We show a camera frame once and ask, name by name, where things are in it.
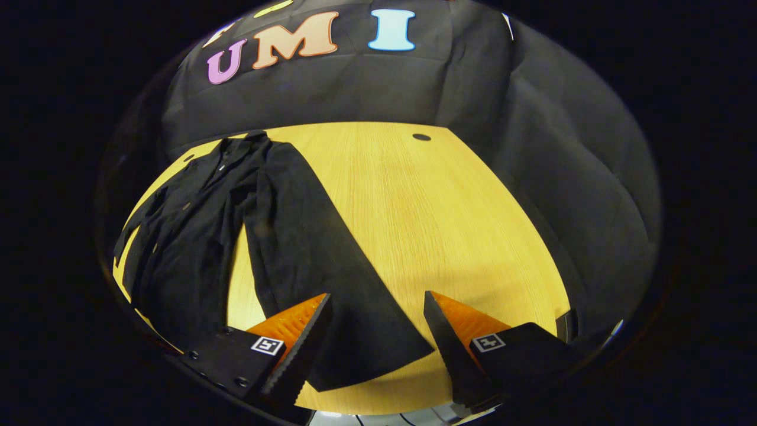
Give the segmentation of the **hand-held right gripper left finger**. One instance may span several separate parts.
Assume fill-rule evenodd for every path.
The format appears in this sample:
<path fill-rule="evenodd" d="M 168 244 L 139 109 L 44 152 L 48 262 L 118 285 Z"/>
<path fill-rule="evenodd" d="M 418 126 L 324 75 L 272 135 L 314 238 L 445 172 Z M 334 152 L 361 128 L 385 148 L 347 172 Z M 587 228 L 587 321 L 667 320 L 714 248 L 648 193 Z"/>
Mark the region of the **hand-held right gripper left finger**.
<path fill-rule="evenodd" d="M 284 420 L 299 415 L 296 401 L 332 317 L 332 296 L 322 293 L 246 331 L 224 326 L 178 361 L 225 398 Z"/>

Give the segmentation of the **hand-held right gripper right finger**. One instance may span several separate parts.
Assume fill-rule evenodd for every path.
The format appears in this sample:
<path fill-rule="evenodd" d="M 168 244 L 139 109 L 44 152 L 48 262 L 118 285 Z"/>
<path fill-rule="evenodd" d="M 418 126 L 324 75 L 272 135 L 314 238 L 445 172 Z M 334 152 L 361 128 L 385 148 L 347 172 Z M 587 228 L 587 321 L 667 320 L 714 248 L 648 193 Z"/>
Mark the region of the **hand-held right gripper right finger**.
<path fill-rule="evenodd" d="M 435 291 L 425 292 L 423 314 L 451 378 L 452 401 L 473 414 L 525 404 L 583 361 L 536 323 L 510 326 Z"/>

